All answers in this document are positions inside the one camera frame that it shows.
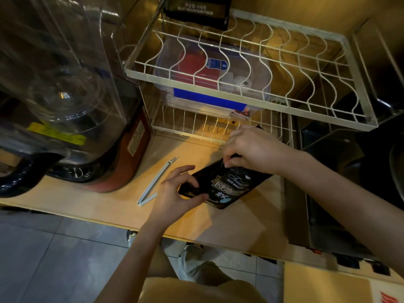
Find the yellow tape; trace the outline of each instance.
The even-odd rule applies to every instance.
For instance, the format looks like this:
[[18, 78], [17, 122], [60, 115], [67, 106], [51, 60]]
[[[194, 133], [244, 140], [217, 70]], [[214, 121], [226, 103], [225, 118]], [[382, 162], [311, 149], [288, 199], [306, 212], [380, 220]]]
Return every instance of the yellow tape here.
[[73, 143], [75, 145], [83, 145], [84, 142], [86, 141], [86, 137], [83, 135], [69, 135], [66, 133], [61, 133], [56, 130], [53, 130], [52, 128], [48, 128], [43, 124], [36, 122], [32, 122], [29, 125], [28, 130], [52, 138], [60, 139], [69, 143]]

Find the gray pants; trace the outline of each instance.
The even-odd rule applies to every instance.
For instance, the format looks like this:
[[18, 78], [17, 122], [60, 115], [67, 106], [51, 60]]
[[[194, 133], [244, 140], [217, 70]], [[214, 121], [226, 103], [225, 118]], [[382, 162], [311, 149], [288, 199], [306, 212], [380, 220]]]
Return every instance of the gray pants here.
[[160, 246], [154, 252], [148, 277], [179, 278], [202, 285], [219, 286], [233, 280], [224, 274], [212, 261], [201, 260], [202, 249], [199, 246], [188, 245], [178, 259], [179, 277], [163, 249]]

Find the plastic container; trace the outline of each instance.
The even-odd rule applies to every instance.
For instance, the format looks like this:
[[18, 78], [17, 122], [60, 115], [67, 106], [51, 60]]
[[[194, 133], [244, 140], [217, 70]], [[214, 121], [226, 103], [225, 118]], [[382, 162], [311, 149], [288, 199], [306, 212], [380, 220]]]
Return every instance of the plastic container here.
[[[260, 62], [259, 58], [243, 54], [246, 61], [240, 56], [239, 47], [221, 44], [221, 49], [219, 50], [217, 42], [204, 39], [199, 41], [199, 38], [185, 35], [182, 37], [179, 41], [181, 41], [185, 49], [177, 38], [168, 37], [166, 39], [156, 61], [157, 67], [154, 68], [153, 72], [155, 76], [194, 84], [193, 75], [195, 75], [195, 85], [197, 86], [217, 90], [219, 84], [220, 91], [242, 94], [258, 100], [266, 101], [269, 98], [267, 94], [263, 96], [262, 90], [266, 93], [270, 92], [270, 86], [267, 86], [270, 80], [270, 72]], [[242, 51], [256, 54], [246, 49], [242, 49]], [[159, 84], [155, 84], [155, 86], [171, 94], [169, 99], [167, 99], [167, 96], [162, 96], [162, 99], [165, 100], [166, 104], [170, 104], [169, 106], [175, 108], [204, 114], [209, 111], [210, 115], [221, 115], [221, 117], [224, 117], [225, 110], [226, 114], [229, 111], [227, 117], [234, 110], [244, 111], [245, 108], [262, 110], [260, 107], [214, 96], [206, 96]]]

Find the forearm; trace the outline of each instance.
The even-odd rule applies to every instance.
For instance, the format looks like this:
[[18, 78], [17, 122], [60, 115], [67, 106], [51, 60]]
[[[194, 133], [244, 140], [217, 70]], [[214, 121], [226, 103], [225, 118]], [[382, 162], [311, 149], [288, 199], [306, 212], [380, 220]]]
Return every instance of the forearm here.
[[142, 226], [95, 303], [138, 301], [154, 251], [163, 234], [164, 229], [155, 223], [146, 222]]
[[333, 172], [305, 152], [282, 174], [328, 211], [384, 263], [404, 276], [404, 211]]

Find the blue strip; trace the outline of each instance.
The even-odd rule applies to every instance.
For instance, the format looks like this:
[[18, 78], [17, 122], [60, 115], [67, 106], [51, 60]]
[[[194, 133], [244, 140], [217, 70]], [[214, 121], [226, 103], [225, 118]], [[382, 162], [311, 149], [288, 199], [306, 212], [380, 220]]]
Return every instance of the blue strip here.
[[201, 102], [205, 104], [210, 104], [214, 106], [225, 107], [229, 109], [235, 109], [238, 111], [243, 111], [247, 104], [234, 102], [230, 100], [225, 100], [217, 98], [215, 96], [208, 96], [206, 94], [199, 94], [197, 92], [187, 91], [183, 89], [174, 88], [174, 96], [181, 99], [187, 99], [195, 102]]

